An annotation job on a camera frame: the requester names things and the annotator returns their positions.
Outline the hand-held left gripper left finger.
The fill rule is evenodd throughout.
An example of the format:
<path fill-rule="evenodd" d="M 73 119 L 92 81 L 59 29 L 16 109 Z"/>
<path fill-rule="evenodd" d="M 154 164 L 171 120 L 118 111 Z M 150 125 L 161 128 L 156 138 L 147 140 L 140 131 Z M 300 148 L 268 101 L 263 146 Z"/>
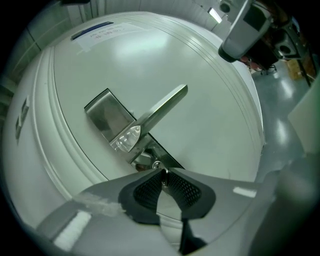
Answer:
<path fill-rule="evenodd" d="M 94 184 L 49 214 L 36 230 L 52 245 L 54 256 L 178 256 L 181 210 L 162 191 L 156 214 L 160 224 L 140 224 L 125 212 L 122 188 L 153 170 Z"/>

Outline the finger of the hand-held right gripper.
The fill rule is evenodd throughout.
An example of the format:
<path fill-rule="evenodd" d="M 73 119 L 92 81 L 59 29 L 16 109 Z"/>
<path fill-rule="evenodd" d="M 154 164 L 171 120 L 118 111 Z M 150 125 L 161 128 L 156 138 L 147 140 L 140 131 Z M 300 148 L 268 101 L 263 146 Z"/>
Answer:
<path fill-rule="evenodd" d="M 272 23 L 268 8 L 256 0 L 221 0 L 219 9 L 231 23 L 219 55 L 233 63 L 243 57 L 262 38 Z"/>

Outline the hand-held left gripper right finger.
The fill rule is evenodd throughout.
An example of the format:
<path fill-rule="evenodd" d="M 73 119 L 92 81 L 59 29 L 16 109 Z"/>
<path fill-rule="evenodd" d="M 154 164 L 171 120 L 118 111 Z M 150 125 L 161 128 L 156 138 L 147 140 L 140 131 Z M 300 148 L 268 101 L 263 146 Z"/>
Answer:
<path fill-rule="evenodd" d="M 169 194 L 181 210 L 179 252 L 188 255 L 217 241 L 247 210 L 258 184 L 178 168 L 166 175 Z"/>

